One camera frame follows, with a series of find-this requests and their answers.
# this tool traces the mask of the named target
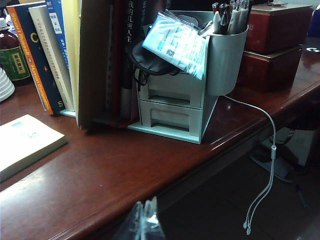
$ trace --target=clear plastic object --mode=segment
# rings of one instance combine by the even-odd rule
[[[142,47],[184,72],[201,80],[204,74],[206,41],[199,28],[170,11],[160,11]]]
[[[121,224],[120,228],[113,236],[112,240],[139,240],[142,232],[141,217],[143,215],[143,205],[137,202],[130,213]]]
[[[147,200],[141,216],[141,240],[165,240],[165,234],[157,216],[157,198]]]

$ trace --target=bottle label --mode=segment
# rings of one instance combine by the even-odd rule
[[[0,63],[11,81],[26,79],[30,76],[24,55],[19,46],[0,49]]]

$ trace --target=reflective desk surface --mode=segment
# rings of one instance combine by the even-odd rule
[[[305,47],[315,45],[320,49],[320,39],[309,38]],[[320,54],[303,50],[288,89],[258,93],[236,86],[229,96],[265,109],[279,129],[319,101]],[[165,209],[272,134],[263,113],[224,97],[202,144],[102,125],[81,130],[72,117],[44,112],[33,83],[17,87],[0,111],[1,124],[30,114],[68,139],[1,184],[4,240],[96,239],[136,201],[156,195]]]

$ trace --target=red box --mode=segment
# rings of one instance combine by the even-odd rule
[[[312,12],[310,5],[252,6],[245,48],[267,54],[305,43]]]
[[[301,54],[300,46],[268,55],[244,51],[238,84],[261,93],[288,88],[295,79]]]

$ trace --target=charging cable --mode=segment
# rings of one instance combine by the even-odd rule
[[[259,195],[253,200],[253,202],[249,206],[249,209],[248,209],[247,214],[246,214],[245,222],[243,223],[243,228],[246,229],[246,234],[250,235],[250,233],[251,233],[251,223],[252,223],[252,220],[254,218],[255,211],[256,211],[258,205],[261,203],[261,201],[270,192],[271,187],[272,187],[273,182],[274,182],[275,159],[276,159],[276,150],[277,150],[277,147],[276,147],[276,126],[275,126],[275,123],[274,123],[273,119],[271,118],[271,116],[265,110],[261,109],[260,107],[257,107],[257,106],[254,106],[254,105],[250,105],[250,104],[242,102],[242,101],[235,100],[235,99],[233,99],[231,97],[228,97],[228,96],[225,96],[225,95],[224,95],[224,97],[229,99],[229,100],[231,100],[231,101],[233,101],[233,102],[236,102],[236,103],[239,103],[239,104],[243,104],[243,105],[246,105],[248,107],[260,110],[261,112],[263,112],[270,119],[270,122],[271,122],[272,127],[273,127],[273,141],[272,141],[272,146],[271,146],[271,169],[270,169],[269,182],[268,182],[267,186],[259,193]],[[249,217],[251,209],[252,209],[254,204],[255,204],[255,207],[252,210],[251,217]]]

